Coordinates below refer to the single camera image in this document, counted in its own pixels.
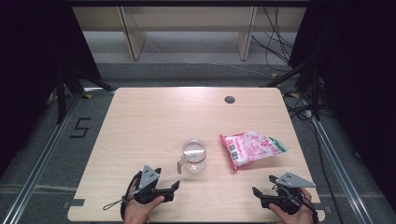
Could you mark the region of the person's right hand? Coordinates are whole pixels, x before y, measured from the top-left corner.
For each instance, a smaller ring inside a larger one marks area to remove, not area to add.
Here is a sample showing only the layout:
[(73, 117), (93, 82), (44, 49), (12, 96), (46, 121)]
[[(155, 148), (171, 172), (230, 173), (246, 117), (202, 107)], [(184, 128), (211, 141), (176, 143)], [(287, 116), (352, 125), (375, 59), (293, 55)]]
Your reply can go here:
[(314, 224), (314, 219), (312, 217), (313, 213), (307, 205), (311, 202), (311, 194), (304, 188), (301, 188), (301, 192), (304, 195), (304, 203), (300, 206), (299, 211), (294, 215), (289, 215), (284, 212), (277, 205), (270, 203), (270, 210), (276, 214), (280, 221), (276, 224)]

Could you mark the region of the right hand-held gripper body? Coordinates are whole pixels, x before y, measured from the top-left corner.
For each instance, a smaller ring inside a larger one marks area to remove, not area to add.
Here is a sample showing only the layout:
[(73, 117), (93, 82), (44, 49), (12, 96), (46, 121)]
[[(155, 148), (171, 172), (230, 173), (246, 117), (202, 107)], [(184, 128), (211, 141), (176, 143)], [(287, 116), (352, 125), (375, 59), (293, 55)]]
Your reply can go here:
[(273, 183), (273, 189), (277, 195), (263, 194), (261, 198), (262, 208), (268, 208), (269, 204), (273, 203), (289, 215), (296, 214), (303, 204), (304, 199), (301, 188), (314, 188), (316, 186), (315, 183), (291, 172), (286, 172), (281, 177), (278, 177), (276, 182), (276, 184)]

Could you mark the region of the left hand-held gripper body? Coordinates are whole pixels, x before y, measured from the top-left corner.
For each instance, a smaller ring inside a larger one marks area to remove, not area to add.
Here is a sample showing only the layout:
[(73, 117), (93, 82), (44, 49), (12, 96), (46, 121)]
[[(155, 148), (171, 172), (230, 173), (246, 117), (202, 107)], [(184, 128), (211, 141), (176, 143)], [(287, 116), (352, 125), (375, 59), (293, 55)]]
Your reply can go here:
[(135, 178), (134, 190), (132, 195), (138, 203), (147, 204), (152, 202), (159, 196), (164, 197), (164, 202), (172, 202), (174, 200), (174, 191), (171, 188), (158, 189), (157, 183), (160, 178), (155, 171), (148, 165), (143, 167), (142, 171), (139, 171)]

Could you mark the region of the black metal stand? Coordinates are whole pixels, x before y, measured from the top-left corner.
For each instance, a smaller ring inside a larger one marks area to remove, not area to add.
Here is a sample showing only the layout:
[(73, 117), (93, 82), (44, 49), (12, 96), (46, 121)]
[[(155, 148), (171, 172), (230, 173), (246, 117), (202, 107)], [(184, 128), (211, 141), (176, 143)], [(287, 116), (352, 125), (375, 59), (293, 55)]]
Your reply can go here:
[(73, 66), (61, 66), (56, 77), (56, 91), (58, 99), (58, 120), (60, 123), (66, 116), (66, 103), (64, 87), (67, 87), (73, 95), (81, 94), (83, 87), (80, 83), (81, 79), (88, 80), (92, 84), (106, 90), (115, 91), (116, 88), (106, 84), (101, 78), (93, 77)]
[(316, 69), (314, 63), (310, 60), (305, 60), (300, 65), (296, 66), (280, 78), (277, 78), (270, 82), (269, 84), (263, 85), (264, 88), (273, 88), (279, 84), (285, 82), (286, 80), (292, 78), (295, 75), (300, 75), (296, 82), (297, 91), (305, 90), (307, 87), (311, 88), (311, 103), (309, 108), (315, 119), (320, 120), (319, 117), (319, 104), (318, 104), (318, 70)]

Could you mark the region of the aluminium floor rail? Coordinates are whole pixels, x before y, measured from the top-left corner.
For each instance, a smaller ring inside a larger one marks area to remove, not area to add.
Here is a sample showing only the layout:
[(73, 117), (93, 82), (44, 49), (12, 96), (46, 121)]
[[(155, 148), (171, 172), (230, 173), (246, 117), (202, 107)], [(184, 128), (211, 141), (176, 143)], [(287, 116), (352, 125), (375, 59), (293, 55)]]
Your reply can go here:
[(50, 106), (0, 178), (0, 224), (18, 224), (67, 128), (80, 96), (71, 96), (61, 121)]
[(345, 166), (341, 162), (321, 122), (315, 117), (311, 118), (310, 120), (313, 122), (315, 130), (318, 132), (318, 137), (323, 145), (324, 152), (358, 222), (360, 224), (374, 224), (374, 220), (370, 216), (367, 206), (355, 188), (355, 185), (348, 175)]

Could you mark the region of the black curtain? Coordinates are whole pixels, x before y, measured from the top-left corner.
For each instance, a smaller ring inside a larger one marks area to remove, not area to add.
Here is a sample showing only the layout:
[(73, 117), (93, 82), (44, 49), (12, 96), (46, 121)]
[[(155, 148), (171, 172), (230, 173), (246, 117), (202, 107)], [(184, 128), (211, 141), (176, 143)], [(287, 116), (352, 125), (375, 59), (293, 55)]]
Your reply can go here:
[(101, 77), (68, 0), (0, 0), (0, 177), (73, 68)]
[(396, 212), (396, 0), (310, 0), (290, 66), (321, 37), (331, 108)]

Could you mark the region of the clear glass jar with lid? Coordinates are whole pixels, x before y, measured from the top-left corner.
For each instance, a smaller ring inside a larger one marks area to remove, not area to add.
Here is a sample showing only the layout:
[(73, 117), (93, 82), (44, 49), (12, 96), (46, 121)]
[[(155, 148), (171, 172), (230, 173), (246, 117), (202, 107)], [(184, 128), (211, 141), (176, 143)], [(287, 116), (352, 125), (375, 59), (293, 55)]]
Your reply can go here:
[(182, 154), (177, 162), (177, 172), (181, 175), (182, 169), (190, 174), (199, 174), (205, 167), (206, 147), (201, 139), (188, 140), (181, 150)]

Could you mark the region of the pink and white plastic bag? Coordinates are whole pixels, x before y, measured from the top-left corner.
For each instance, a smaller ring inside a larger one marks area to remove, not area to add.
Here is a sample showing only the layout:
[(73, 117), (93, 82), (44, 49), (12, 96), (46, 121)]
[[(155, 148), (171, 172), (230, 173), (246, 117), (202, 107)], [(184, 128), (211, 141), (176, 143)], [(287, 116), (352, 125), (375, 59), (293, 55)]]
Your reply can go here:
[(220, 140), (229, 153), (234, 171), (255, 161), (287, 152), (287, 149), (275, 138), (257, 132), (238, 133), (231, 136), (222, 134)]

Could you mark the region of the person's left hand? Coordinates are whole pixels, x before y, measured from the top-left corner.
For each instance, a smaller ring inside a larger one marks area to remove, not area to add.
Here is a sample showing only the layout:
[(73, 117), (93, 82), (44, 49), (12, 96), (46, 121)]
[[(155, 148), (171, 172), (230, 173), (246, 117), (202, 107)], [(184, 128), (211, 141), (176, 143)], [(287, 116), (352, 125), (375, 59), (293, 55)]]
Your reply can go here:
[(126, 205), (123, 224), (149, 224), (149, 214), (164, 200), (163, 196), (155, 198), (152, 202), (141, 204), (130, 201)]

